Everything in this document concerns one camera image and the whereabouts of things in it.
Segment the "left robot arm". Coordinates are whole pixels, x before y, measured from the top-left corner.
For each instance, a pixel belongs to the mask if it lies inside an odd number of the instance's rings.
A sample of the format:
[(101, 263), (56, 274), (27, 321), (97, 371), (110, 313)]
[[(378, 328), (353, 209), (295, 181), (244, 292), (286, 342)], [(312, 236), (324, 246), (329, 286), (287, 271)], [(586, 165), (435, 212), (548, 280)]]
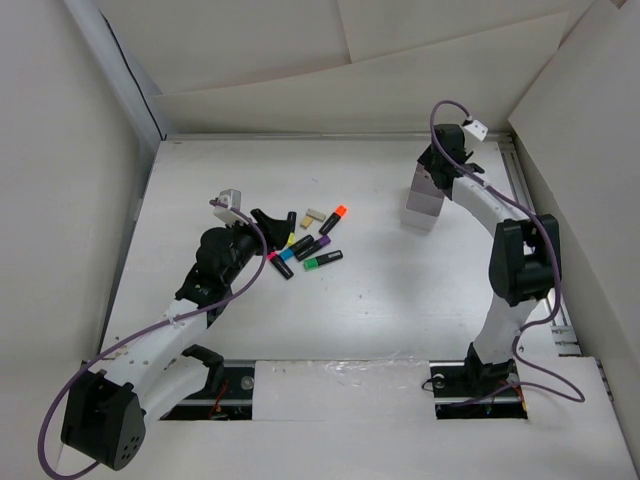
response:
[(149, 425), (192, 394), (212, 396), (224, 383), (224, 359), (199, 344), (241, 293), (232, 285), (254, 258), (267, 263), (294, 230), (294, 215), (276, 220), (214, 201), (223, 226), (205, 231), (195, 262), (162, 319), (117, 341), (65, 386), (60, 439), (114, 471), (138, 453)]

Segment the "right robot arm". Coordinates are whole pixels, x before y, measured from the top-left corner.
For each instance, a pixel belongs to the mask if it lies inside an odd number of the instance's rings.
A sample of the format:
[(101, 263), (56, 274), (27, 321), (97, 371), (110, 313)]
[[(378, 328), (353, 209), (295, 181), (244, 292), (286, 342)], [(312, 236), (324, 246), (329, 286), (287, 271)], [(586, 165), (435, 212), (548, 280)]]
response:
[(431, 144), (419, 164), (434, 186), (493, 238), (488, 267), (492, 301), (462, 367), (448, 379), (454, 397), (464, 403), (480, 402), (509, 385), (526, 323), (560, 283), (559, 225), (554, 216), (538, 216), (487, 183), (467, 148), (469, 138), (485, 138), (482, 124), (471, 120), (440, 124), (431, 133)]

